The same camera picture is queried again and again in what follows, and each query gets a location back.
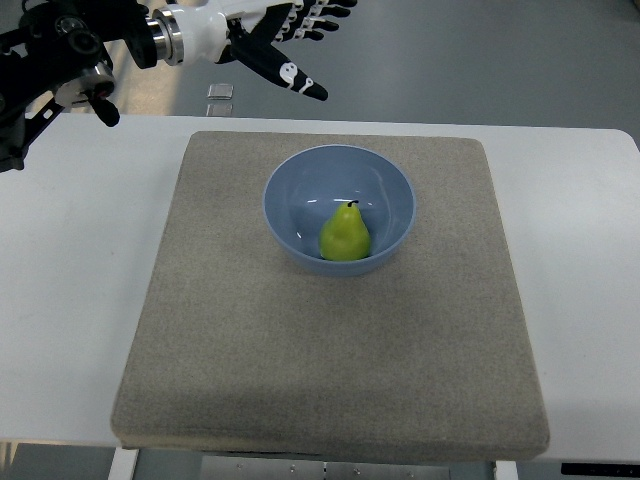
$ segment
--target black mechanical part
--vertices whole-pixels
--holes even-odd
[[[157,63],[148,9],[135,0],[48,0],[27,10],[16,30],[0,35],[0,172],[24,168],[29,146],[64,110],[90,104],[108,126],[119,113],[107,100],[115,88],[104,42],[123,39],[140,68]],[[13,49],[24,45],[26,55]],[[51,99],[32,118],[26,108],[47,91]]]

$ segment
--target black fingertip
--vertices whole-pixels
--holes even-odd
[[[327,32],[335,32],[340,26],[335,22],[324,20],[322,22],[316,22],[313,24],[313,28],[319,30],[326,30]]]
[[[324,38],[324,34],[320,33],[320,32],[316,32],[315,30],[312,30],[310,32],[306,32],[304,34],[304,38],[309,38],[315,42],[322,40]]]
[[[317,83],[311,85],[302,94],[323,102],[329,98],[329,92],[327,92],[322,85],[318,85]]]
[[[336,18],[348,17],[351,14],[351,10],[340,6],[330,6],[322,11],[322,15],[332,15]]]

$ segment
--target bowl rim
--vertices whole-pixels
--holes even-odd
[[[278,235],[278,233],[273,229],[273,227],[271,226],[271,222],[269,221],[269,217],[267,216],[267,209],[265,206],[265,199],[266,199],[266,195],[267,195],[267,190],[269,189],[269,184],[271,183],[271,180],[273,179],[273,177],[277,174],[278,170],[280,170],[280,168],[287,163],[288,161],[292,160],[293,158],[302,155],[303,153],[306,153],[308,151],[311,150],[318,150],[318,149],[324,149],[327,147],[342,147],[342,148],[348,148],[348,149],[356,149],[356,150],[363,150],[367,153],[373,154],[379,158],[381,158],[382,160],[386,161],[387,163],[391,164],[391,166],[393,166],[398,172],[400,172],[400,175],[402,175],[402,177],[404,178],[405,182],[407,182],[407,185],[409,186],[409,192],[411,193],[411,199],[413,201],[413,208],[411,211],[411,220],[409,220],[409,225],[407,226],[407,228],[405,229],[404,233],[400,236],[400,238],[398,238],[395,242],[393,242],[391,245],[389,245],[387,248],[385,248],[384,250],[376,253],[375,255],[371,255],[365,258],[361,258],[360,260],[349,260],[349,261],[343,261],[343,262],[336,262],[334,260],[326,260],[324,258],[318,258],[318,257],[312,257],[311,255],[307,255],[305,253],[300,252],[299,250],[296,250],[295,248],[289,246],[289,244],[287,242],[285,242],[280,235]],[[413,185],[411,184],[411,181],[409,180],[409,177],[407,176],[407,174],[404,172],[404,170],[402,168],[400,168],[395,162],[389,160],[386,156],[382,155],[379,152],[376,152],[374,150],[371,150],[369,148],[365,148],[365,147],[360,147],[358,145],[349,145],[349,144],[344,144],[344,143],[328,143],[328,144],[323,144],[323,145],[316,145],[314,147],[310,147],[310,148],[305,148],[304,150],[300,150],[297,153],[294,153],[293,155],[289,156],[286,160],[284,160],[282,163],[280,163],[280,165],[278,165],[273,172],[271,172],[271,175],[269,175],[269,178],[267,180],[267,183],[265,184],[265,187],[262,191],[262,214],[264,216],[265,222],[267,224],[267,227],[269,228],[269,230],[271,231],[271,234],[274,236],[274,238],[276,238],[276,240],[278,241],[278,243],[285,248],[288,252],[291,252],[295,257],[305,261],[305,262],[311,262],[311,263],[315,263],[318,266],[322,265],[322,266],[329,266],[329,265],[342,265],[342,266],[353,266],[358,267],[358,266],[364,266],[368,263],[375,263],[376,260],[385,257],[386,255],[388,255],[390,252],[394,251],[398,245],[400,243],[402,243],[404,241],[404,239],[407,237],[407,235],[409,234],[409,232],[411,232],[411,230],[413,229],[413,225],[416,221],[416,212],[417,212],[417,200],[416,200],[416,194],[415,194],[415,190],[413,188]]]

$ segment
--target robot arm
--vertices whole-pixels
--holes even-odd
[[[277,50],[274,42],[337,30],[357,0],[209,0],[171,3],[153,12],[136,0],[48,0],[25,8],[19,28],[0,35],[0,172],[22,170],[29,145],[64,110],[91,105],[108,126],[118,123],[107,98],[116,79],[105,42],[124,40],[139,68],[158,60],[189,65],[238,60],[265,79],[325,100],[327,91]],[[25,55],[15,47],[24,46]],[[32,118],[25,109],[53,98]]]

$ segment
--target small clear object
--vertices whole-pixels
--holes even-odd
[[[233,96],[233,85],[229,83],[213,83],[209,86],[209,100],[229,100]]]

